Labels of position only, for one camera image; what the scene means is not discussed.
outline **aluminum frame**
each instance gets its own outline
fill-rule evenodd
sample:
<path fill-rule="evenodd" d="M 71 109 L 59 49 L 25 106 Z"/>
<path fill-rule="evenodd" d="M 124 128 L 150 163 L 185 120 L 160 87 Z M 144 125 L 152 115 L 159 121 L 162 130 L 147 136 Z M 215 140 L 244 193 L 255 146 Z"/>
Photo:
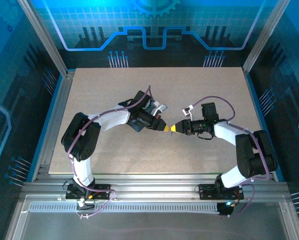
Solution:
<path fill-rule="evenodd" d="M 252 50 L 250 51 L 244 65 L 243 71 L 244 73 L 249 73 L 255 64 L 256 60 L 258 59 L 261 51 L 263 50 L 265 44 L 269 40 L 270 36 L 272 35 L 276 25 L 280 21 L 285 9 L 287 8 L 288 4 L 291 0 L 278 0 L 276 3 L 273 11 L 270 13 L 262 31 L 260 32 L 255 45 L 253 46 Z"/>
<path fill-rule="evenodd" d="M 6 239 L 21 239 L 24 226 L 28 217 L 31 203 L 42 202 L 64 202 L 65 191 L 62 189 L 66 179 L 71 178 L 70 174 L 49 174 L 53 150 L 57 134 L 62 122 L 67 98 L 73 81 L 74 72 L 68 72 L 62 57 L 60 56 L 52 38 L 43 25 L 38 13 L 32 3 L 28 0 L 18 0 L 37 35 L 44 44 L 48 54 L 55 63 L 60 74 L 65 77 L 62 82 L 52 117 L 49 122 L 46 137 L 38 157 L 32 181 L 26 182 L 22 188 L 19 201 L 16 205 Z M 267 20 L 255 46 L 249 54 L 243 70 L 249 72 L 258 58 L 268 38 L 271 36 L 276 24 L 281 18 L 290 0 L 279 0 Z M 95 174 L 98 183 L 108 183 L 117 191 L 116 201 L 127 203 L 206 203 L 208 200 L 199 200 L 199 195 L 194 188 L 198 184 L 214 183 L 217 174 Z M 268 182 L 255 182 L 256 203 L 277 203 L 279 202 L 282 211 L 282 218 L 290 239 L 299 240 L 299 221 L 293 206 L 290 193 L 285 182 L 275 182 L 277 176 L 272 175 Z M 243 187 L 245 199 L 248 201 L 252 190 L 248 186 Z"/>
<path fill-rule="evenodd" d="M 32 203 L 73 205 L 75 200 L 66 200 L 66 191 L 62 186 L 70 174 L 46 174 L 42 167 L 36 182 L 26 182 L 16 206 L 6 239 L 21 239 Z M 98 183 L 111 184 L 117 194 L 113 202 L 117 203 L 168 203 L 208 204 L 226 202 L 224 200 L 200 200 L 195 192 L 198 184 L 213 183 L 217 174 L 95 174 Z M 286 182 L 270 181 L 254 182 L 254 203 L 279 203 L 282 220 L 289 239 L 299 240 L 299 221 Z M 243 186 L 247 203 L 253 191 Z M 102 203 L 105 200 L 89 201 Z"/>
<path fill-rule="evenodd" d="M 47 31 L 46 27 L 44 26 L 38 12 L 36 11 L 35 7 L 31 3 L 30 0 L 17 0 L 21 8 L 23 9 L 24 13 L 26 14 L 29 22 L 33 26 L 35 32 L 37 33 L 39 39 L 43 43 L 44 47 L 46 48 L 50 58 L 56 65 L 59 73 L 66 77 L 68 74 L 68 69 L 56 48 L 49 32 Z"/>

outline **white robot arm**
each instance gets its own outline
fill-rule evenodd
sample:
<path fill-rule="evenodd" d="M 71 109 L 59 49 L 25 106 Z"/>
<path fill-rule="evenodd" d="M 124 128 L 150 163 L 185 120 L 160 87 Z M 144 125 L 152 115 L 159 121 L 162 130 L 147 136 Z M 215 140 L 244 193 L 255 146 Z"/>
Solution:
<path fill-rule="evenodd" d="M 89 192 L 84 187 L 93 189 L 95 185 L 95 179 L 91 171 L 91 155 L 96 148 L 101 132 L 121 124 L 128 124 L 137 132 L 145 127 L 156 131 L 169 130 L 169 127 L 159 115 L 167 109 L 167 106 L 153 101 L 149 95 L 145 95 L 145 97 L 144 95 L 144 92 L 139 91 L 133 99 L 119 103 L 112 111 L 107 111 L 106 114 L 85 115 L 79 112 L 69 124 L 61 139 L 61 144 L 66 152 L 69 151 L 70 146 L 74 143 L 83 127 L 93 120 L 79 136 L 69 153 L 69 156 L 73 158 L 74 185 L 84 195 L 89 196 Z"/>
<path fill-rule="evenodd" d="M 240 186 L 248 179 L 266 174 L 262 157 L 260 153 L 254 153 L 256 150 L 262 151 L 266 166 L 269 172 L 277 169 L 278 164 L 271 145 L 269 136 L 264 130 L 255 131 L 252 134 L 257 138 L 261 149 L 256 149 L 256 144 L 250 134 L 243 131 L 242 128 L 229 124 L 226 119 L 219 119 L 214 103 L 205 103 L 201 105 L 204 119 L 192 120 L 190 110 L 193 107 L 183 109 L 184 114 L 191 119 L 182 120 L 170 129 L 172 132 L 194 135 L 200 139 L 211 140 L 213 137 L 224 139 L 236 147 L 237 165 L 230 171 L 221 174 L 217 182 L 218 188 L 229 189 Z M 201 137 L 207 132 L 211 138 Z"/>

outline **table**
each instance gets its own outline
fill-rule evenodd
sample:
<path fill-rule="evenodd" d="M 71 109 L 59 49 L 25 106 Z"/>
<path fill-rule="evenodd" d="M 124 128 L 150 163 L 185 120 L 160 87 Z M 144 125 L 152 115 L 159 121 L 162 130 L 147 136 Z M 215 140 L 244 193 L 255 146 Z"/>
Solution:
<path fill-rule="evenodd" d="M 209 95 L 226 98 L 236 110 L 232 123 L 255 131 L 260 124 L 243 71 L 240 67 L 156 67 L 156 68 L 78 68 L 68 96 L 49 173 L 71 173 L 61 138 L 73 116 L 96 114 L 133 98 L 151 85 L 156 101 L 167 104 L 161 116 L 172 126 L 185 119 L 182 108 Z M 220 118 L 232 116 L 230 107 L 215 102 Z M 202 119 L 197 106 L 194 119 Z M 236 165 L 236 149 L 230 143 L 211 141 L 179 133 L 143 129 L 127 124 L 100 134 L 91 156 L 94 174 L 117 173 L 222 173 Z"/>

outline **black mounting plate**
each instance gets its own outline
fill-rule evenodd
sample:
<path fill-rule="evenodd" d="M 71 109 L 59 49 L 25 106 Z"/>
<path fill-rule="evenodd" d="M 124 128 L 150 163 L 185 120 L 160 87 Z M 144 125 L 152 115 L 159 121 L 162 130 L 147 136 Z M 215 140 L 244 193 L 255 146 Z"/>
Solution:
<path fill-rule="evenodd" d="M 236 194 L 239 194 L 240 200 L 244 199 L 244 193 L 239 192 L 242 189 L 238 186 L 226 188 L 226 190 L 221 193 L 217 192 L 215 184 L 199 184 L 197 187 L 200 200 L 237 200 L 238 195 Z"/>
<path fill-rule="evenodd" d="M 93 186 L 94 189 L 111 189 L 110 184 L 95 184 Z M 109 200 L 110 199 L 110 193 L 106 192 L 91 192 L 92 198 L 89 198 L 90 200 Z M 84 195 L 82 192 L 80 192 L 74 184 L 69 184 L 67 186 L 67 192 L 66 192 L 66 199 L 68 200 L 79 200 L 81 196 Z"/>

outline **blue wall panel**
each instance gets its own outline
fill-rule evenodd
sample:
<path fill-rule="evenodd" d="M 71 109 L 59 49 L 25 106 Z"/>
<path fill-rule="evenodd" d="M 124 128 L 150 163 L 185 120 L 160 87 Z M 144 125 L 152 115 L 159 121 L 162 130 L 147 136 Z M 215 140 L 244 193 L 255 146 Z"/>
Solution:
<path fill-rule="evenodd" d="M 10 128 L 0 112 L 0 240 L 26 180 L 58 77 L 17 0 L 0 0 L 0 110 L 11 122 Z"/>
<path fill-rule="evenodd" d="M 209 51 L 226 51 L 218 54 L 219 59 L 226 56 L 222 67 L 237 67 L 276 0 L 33 3 L 69 68 L 110 67 L 109 51 L 127 53 L 131 67 L 208 67 Z"/>
<path fill-rule="evenodd" d="M 265 120 L 290 191 L 299 192 L 299 1 L 289 3 L 250 75 L 258 97 L 275 94 Z"/>

